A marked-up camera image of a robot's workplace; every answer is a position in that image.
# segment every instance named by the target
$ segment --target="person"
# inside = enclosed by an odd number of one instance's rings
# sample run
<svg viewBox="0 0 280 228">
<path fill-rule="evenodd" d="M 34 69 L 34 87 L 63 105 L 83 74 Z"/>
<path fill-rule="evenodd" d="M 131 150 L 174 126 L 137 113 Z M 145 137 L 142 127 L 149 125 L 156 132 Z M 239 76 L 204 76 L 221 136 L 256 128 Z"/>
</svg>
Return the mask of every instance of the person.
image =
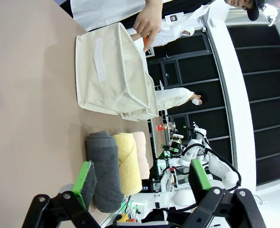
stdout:
<svg viewBox="0 0 280 228">
<path fill-rule="evenodd" d="M 173 108 L 191 101 L 194 105 L 203 105 L 208 98 L 204 92 L 194 93 L 186 88 L 157 90 L 155 92 L 158 111 Z"/>
<path fill-rule="evenodd" d="M 147 51 L 160 31 L 162 18 L 179 12 L 190 13 L 214 0 L 67 0 L 62 5 L 86 31 L 121 21 L 126 29 L 133 27 L 141 37 L 149 34 L 143 51 Z M 257 20 L 256 0 L 224 0 L 247 11 L 250 20 Z"/>
<path fill-rule="evenodd" d="M 149 34 L 143 49 L 146 52 L 160 31 L 162 5 L 162 0 L 67 0 L 60 7 L 86 31 L 118 22 L 139 12 L 133 19 L 133 28 L 141 37 Z"/>
</svg>

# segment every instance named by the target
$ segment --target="brown table surface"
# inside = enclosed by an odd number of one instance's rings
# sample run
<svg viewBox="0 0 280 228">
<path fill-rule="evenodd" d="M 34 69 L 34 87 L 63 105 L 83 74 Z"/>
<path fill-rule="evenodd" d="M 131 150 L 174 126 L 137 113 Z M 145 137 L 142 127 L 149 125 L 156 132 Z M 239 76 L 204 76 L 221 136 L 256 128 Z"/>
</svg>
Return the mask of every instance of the brown table surface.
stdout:
<svg viewBox="0 0 280 228">
<path fill-rule="evenodd" d="M 152 166 L 146 121 L 77 105 L 75 38 L 84 33 L 53 0 L 0 1 L 0 228 L 20 228 L 35 195 L 75 181 L 90 133 L 143 131 Z"/>
<path fill-rule="evenodd" d="M 163 149 L 161 148 L 161 144 L 166 145 L 165 139 L 165 131 L 158 131 L 157 125 L 163 124 L 162 117 L 158 116 L 153 118 L 153 128 L 154 128 L 154 143 L 156 147 L 157 157 L 161 155 Z"/>
</svg>

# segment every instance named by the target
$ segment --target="yellow rolled towel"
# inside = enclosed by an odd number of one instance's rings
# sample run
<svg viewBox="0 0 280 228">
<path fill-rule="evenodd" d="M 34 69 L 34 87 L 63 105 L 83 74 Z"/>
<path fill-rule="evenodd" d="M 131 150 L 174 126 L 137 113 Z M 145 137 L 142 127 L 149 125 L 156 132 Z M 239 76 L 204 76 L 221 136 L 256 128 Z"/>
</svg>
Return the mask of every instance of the yellow rolled towel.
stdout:
<svg viewBox="0 0 280 228">
<path fill-rule="evenodd" d="M 119 150 L 121 192 L 130 196 L 142 190 L 135 139 L 129 133 L 116 134 L 114 138 Z"/>
</svg>

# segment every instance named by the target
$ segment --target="black cap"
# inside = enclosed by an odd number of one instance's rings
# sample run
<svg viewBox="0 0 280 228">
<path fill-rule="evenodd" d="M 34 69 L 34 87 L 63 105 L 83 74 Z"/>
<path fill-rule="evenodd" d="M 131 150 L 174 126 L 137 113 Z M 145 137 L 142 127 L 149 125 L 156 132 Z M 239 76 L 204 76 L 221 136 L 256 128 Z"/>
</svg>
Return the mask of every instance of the black cap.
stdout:
<svg viewBox="0 0 280 228">
<path fill-rule="evenodd" d="M 257 6 L 257 2 L 256 2 L 256 0 L 253 0 L 253 1 L 254 1 L 253 8 L 246 10 L 248 13 L 248 17 L 251 21 L 255 21 L 259 17 L 259 9 Z"/>
</svg>

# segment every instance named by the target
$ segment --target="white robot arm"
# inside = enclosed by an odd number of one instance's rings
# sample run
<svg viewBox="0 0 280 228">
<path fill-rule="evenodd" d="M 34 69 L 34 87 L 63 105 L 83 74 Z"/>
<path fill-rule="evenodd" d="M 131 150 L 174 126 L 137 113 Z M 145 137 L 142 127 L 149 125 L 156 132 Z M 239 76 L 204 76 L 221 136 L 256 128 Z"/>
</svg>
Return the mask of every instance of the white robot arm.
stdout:
<svg viewBox="0 0 280 228">
<path fill-rule="evenodd" d="M 187 129 L 193 131 L 192 133 L 195 133 L 196 138 L 189 141 L 180 158 L 168 159 L 169 167 L 160 169 L 162 164 L 166 164 L 164 160 L 158 160 L 159 172 L 164 173 L 167 168 L 171 167 L 189 167 L 192 159 L 200 159 L 204 167 L 208 166 L 211 174 L 222 180 L 209 178 L 212 187 L 220 187 L 228 191 L 238 188 L 241 181 L 239 173 L 219 155 L 215 155 L 206 138 L 206 130 L 199 128 L 196 124 L 192 128 Z M 170 207 L 184 209 L 195 204 L 195 198 L 190 188 L 158 193 L 138 193 L 131 197 L 131 201 L 132 211 L 134 213 L 137 212 L 136 216 L 138 219 L 144 219 L 152 209 Z"/>
<path fill-rule="evenodd" d="M 158 193 L 137 193 L 131 197 L 131 211 L 137 219 L 144 219 L 153 209 L 171 208 L 184 209 L 196 203 L 193 191 L 183 189 Z"/>
</svg>

